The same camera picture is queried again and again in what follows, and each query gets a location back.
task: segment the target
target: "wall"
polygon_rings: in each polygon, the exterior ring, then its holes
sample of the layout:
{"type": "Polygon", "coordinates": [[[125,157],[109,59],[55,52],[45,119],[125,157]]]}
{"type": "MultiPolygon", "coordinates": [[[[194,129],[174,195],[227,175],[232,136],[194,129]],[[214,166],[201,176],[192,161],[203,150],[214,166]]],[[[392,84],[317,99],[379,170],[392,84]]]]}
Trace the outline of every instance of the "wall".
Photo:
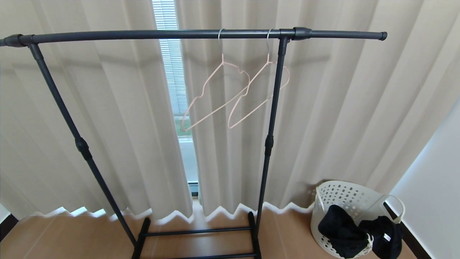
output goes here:
{"type": "Polygon", "coordinates": [[[433,259],[460,258],[459,183],[460,99],[391,192],[406,205],[403,221],[433,259]]]}
{"type": "Polygon", "coordinates": [[[6,217],[10,215],[10,212],[0,204],[0,223],[2,223],[6,217]]]}

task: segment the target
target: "garment rack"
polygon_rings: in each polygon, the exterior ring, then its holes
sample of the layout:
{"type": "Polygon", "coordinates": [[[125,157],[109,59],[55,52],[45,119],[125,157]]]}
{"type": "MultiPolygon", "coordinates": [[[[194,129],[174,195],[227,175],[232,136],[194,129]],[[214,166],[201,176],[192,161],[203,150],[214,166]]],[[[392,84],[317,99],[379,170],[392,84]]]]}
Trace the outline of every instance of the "garment rack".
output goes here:
{"type": "Polygon", "coordinates": [[[267,182],[268,165],[270,161],[271,150],[273,148],[273,131],[275,128],[276,109],[278,105],[278,97],[280,92],[281,77],[284,66],[284,56],[288,43],[292,41],[305,40],[310,38],[347,38],[347,39],[374,39],[385,40],[387,37],[386,32],[361,32],[361,31],[331,31],[331,30],[312,30],[305,27],[294,27],[292,29],[226,29],[219,31],[218,29],[193,29],[193,30],[120,30],[120,31],[89,31],[89,32],[70,32],[70,33],[54,33],[42,35],[22,35],[15,34],[0,40],[0,47],[28,47],[32,56],[37,62],[37,65],[48,85],[48,88],[53,95],[53,98],[58,105],[59,110],[64,117],[72,135],[75,138],[75,144],[80,151],[83,158],[88,163],[91,172],[96,178],[99,186],[105,194],[105,197],[110,203],[118,217],[123,229],[125,230],[128,238],[134,246],[132,259],[139,259],[145,238],[149,236],[163,236],[163,235],[185,235],[185,234],[198,234],[198,233],[213,233],[213,232],[226,232],[226,231],[243,231],[249,230],[251,233],[251,240],[253,245],[252,253],[237,253],[237,254],[223,254],[214,256],[198,256],[186,257],[179,259],[224,259],[224,258],[242,258],[254,257],[262,259],[259,247],[259,228],[260,219],[262,217],[262,204],[264,202],[265,185],[267,182]],[[270,122],[268,128],[268,135],[265,140],[265,159],[262,171],[262,181],[260,184],[260,195],[258,204],[258,213],[256,220],[254,214],[249,212],[248,220],[249,226],[236,227],[236,228],[219,228],[208,230],[186,230],[186,231],[170,231],[170,232],[148,232],[150,226],[150,219],[145,218],[138,238],[134,237],[126,220],[124,219],[117,203],[115,202],[112,194],[110,193],[107,184],[102,178],[96,163],[94,162],[91,152],[89,151],[88,144],[80,136],[77,127],[75,126],[72,117],[67,110],[61,95],[54,83],[50,71],[46,65],[44,57],[40,51],[38,44],[50,42],[66,42],[66,41],[98,41],[98,40],[133,40],[133,39],[279,39],[278,47],[278,61],[276,64],[275,86],[273,90],[273,100],[270,112],[270,122]]]}

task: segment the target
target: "clothing tag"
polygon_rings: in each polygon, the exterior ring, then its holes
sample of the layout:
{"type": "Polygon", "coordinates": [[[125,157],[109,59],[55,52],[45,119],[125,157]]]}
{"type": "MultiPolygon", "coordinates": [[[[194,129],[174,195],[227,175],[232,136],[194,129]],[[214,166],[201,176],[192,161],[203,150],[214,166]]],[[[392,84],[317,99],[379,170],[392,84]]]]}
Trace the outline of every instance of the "clothing tag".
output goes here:
{"type": "Polygon", "coordinates": [[[386,233],[383,234],[383,238],[385,238],[388,242],[390,242],[390,240],[391,240],[391,237],[389,235],[387,235],[386,233]]]}

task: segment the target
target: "white plastic basket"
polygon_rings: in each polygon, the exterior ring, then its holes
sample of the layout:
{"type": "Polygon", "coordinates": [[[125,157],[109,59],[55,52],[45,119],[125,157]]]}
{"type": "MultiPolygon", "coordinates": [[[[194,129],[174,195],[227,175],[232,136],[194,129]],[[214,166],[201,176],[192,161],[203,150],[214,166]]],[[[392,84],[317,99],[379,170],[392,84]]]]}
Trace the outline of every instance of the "white plastic basket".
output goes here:
{"type": "MultiPolygon", "coordinates": [[[[335,249],[328,238],[323,236],[318,230],[318,224],[324,218],[331,205],[342,207],[348,215],[355,221],[356,225],[362,220],[374,220],[378,216],[391,216],[383,206],[383,203],[389,198],[394,197],[401,203],[402,213],[394,223],[401,222],[406,208],[403,202],[393,195],[380,194],[364,186],[342,181],[328,181],[316,188],[316,199],[311,217],[311,232],[319,246],[326,252],[337,258],[342,258],[336,253],[335,249]]],[[[354,258],[365,255],[372,250],[372,237],[368,238],[369,245],[357,254],[354,258]]]]}

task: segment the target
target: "pink hanger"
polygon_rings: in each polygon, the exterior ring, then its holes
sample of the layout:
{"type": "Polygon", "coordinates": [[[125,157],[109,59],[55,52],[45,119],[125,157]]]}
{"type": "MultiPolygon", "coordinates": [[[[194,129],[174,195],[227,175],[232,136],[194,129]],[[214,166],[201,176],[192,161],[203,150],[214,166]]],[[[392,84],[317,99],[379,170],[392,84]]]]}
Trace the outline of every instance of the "pink hanger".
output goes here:
{"type": "Polygon", "coordinates": [[[233,101],[239,94],[241,94],[246,88],[243,88],[243,90],[241,90],[239,93],[237,93],[232,99],[230,99],[230,101],[226,102],[225,104],[223,104],[221,107],[215,109],[214,111],[212,111],[210,114],[206,115],[205,117],[203,117],[202,119],[200,119],[199,121],[195,122],[193,125],[191,125],[188,129],[184,129],[184,120],[185,120],[185,117],[187,116],[187,114],[189,113],[190,111],[190,108],[193,106],[193,104],[195,103],[196,99],[198,98],[201,98],[203,97],[204,95],[204,90],[205,90],[205,87],[206,87],[206,84],[209,82],[209,80],[214,76],[214,74],[216,74],[217,70],[219,70],[219,68],[221,68],[222,66],[224,65],[230,65],[230,66],[233,66],[233,67],[236,67],[238,69],[238,73],[242,74],[242,73],[245,73],[247,75],[247,79],[248,81],[251,79],[251,77],[248,75],[248,73],[246,73],[244,70],[240,70],[240,68],[237,66],[237,65],[234,65],[234,64],[231,64],[231,63],[228,63],[228,62],[225,62],[224,61],[224,51],[222,49],[222,45],[220,44],[220,33],[222,32],[222,30],[224,30],[224,28],[220,29],[219,31],[219,34],[217,36],[217,39],[219,40],[219,46],[220,46],[220,50],[222,51],[222,62],[220,63],[220,65],[214,70],[214,72],[208,77],[208,79],[204,82],[203,84],[203,91],[201,92],[201,95],[200,96],[197,96],[195,97],[192,102],[190,103],[189,107],[187,108],[187,110],[185,111],[185,114],[184,116],[182,117],[182,123],[181,123],[181,128],[182,128],[182,131],[189,131],[190,129],[192,129],[193,127],[197,126],[200,122],[202,122],[203,120],[205,120],[207,117],[211,116],[212,114],[214,114],[215,112],[217,112],[218,110],[222,109],[223,107],[225,107],[227,104],[229,104],[231,101],[233,101]]]}
{"type": "MultiPolygon", "coordinates": [[[[236,109],[236,106],[238,105],[238,103],[240,102],[241,98],[243,98],[244,96],[247,95],[247,93],[249,92],[249,86],[251,85],[251,83],[254,81],[254,79],[256,79],[259,74],[262,72],[262,70],[264,70],[264,68],[266,66],[268,66],[269,64],[276,64],[276,62],[273,62],[273,61],[270,61],[270,49],[269,49],[269,46],[268,46],[268,37],[270,35],[270,31],[271,29],[268,31],[268,34],[267,34],[267,50],[268,50],[268,53],[267,53],[267,62],[262,66],[262,68],[257,72],[257,74],[249,81],[249,84],[243,88],[246,89],[246,92],[241,95],[238,100],[236,101],[235,105],[233,105],[233,108],[231,109],[231,112],[230,112],[230,115],[229,115],[229,119],[227,121],[227,127],[229,129],[232,129],[233,127],[237,126],[239,123],[241,123],[243,120],[245,120],[247,117],[249,117],[249,115],[251,115],[253,112],[255,112],[257,109],[259,109],[264,103],[266,103],[271,97],[273,97],[273,94],[270,95],[267,99],[265,99],[265,101],[263,101],[261,104],[259,104],[259,106],[257,106],[254,110],[252,110],[250,113],[248,113],[246,116],[244,116],[242,119],[240,119],[237,123],[233,124],[232,126],[230,126],[230,120],[231,120],[231,116],[233,115],[233,111],[235,111],[236,109]]],[[[287,81],[286,83],[280,87],[280,90],[283,89],[288,83],[289,83],[289,78],[291,77],[291,75],[289,74],[289,70],[286,66],[283,66],[283,69],[286,69],[286,72],[288,73],[287,74],[287,81]]]]}

